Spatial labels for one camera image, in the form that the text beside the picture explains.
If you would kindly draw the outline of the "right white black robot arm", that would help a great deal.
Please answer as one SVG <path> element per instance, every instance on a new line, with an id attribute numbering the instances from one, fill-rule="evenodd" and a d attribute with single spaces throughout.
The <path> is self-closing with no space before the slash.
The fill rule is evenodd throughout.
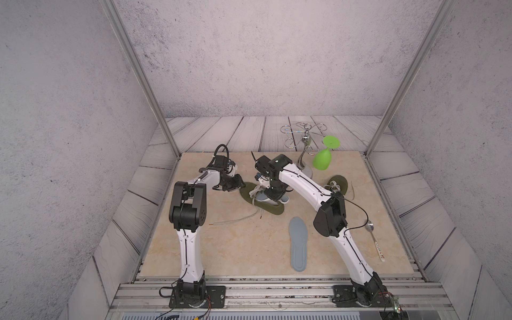
<path id="1" fill-rule="evenodd" d="M 347 226 L 345 196 L 329 191 L 314 182 L 284 154 L 270 159 L 255 160 L 256 180 L 265 187 L 263 192 L 272 201 L 279 201 L 290 187 L 303 197 L 314 210 L 315 230 L 328 238 L 346 265 L 359 304 L 370 305 L 385 291 L 379 275 L 365 261 Z"/>

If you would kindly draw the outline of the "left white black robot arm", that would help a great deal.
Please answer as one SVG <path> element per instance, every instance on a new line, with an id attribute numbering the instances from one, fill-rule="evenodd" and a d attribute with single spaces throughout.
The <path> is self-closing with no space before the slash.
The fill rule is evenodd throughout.
<path id="1" fill-rule="evenodd" d="M 207 192 L 232 192 L 244 187 L 236 170 L 236 163 L 228 155 L 214 155 L 196 178 L 174 185 L 169 221 L 179 238 L 180 279 L 186 283 L 199 283 L 204 278 L 200 231 L 207 217 Z"/>

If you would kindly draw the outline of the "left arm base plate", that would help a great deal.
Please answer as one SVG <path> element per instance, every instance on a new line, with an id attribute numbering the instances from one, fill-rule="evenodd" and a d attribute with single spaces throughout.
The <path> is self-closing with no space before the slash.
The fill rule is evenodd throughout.
<path id="1" fill-rule="evenodd" d="M 189 283 L 173 289 L 169 307 L 175 309 L 223 309 L 225 307 L 226 286 L 194 286 Z"/>

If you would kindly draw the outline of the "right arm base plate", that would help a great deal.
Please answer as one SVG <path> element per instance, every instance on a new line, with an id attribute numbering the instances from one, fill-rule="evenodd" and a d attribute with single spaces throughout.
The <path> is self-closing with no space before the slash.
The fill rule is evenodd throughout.
<path id="1" fill-rule="evenodd" d="M 387 291 L 378 289 L 375 293 L 365 293 L 362 287 L 352 285 L 334 285 L 331 301 L 336 307 L 374 307 L 393 309 L 394 300 Z"/>

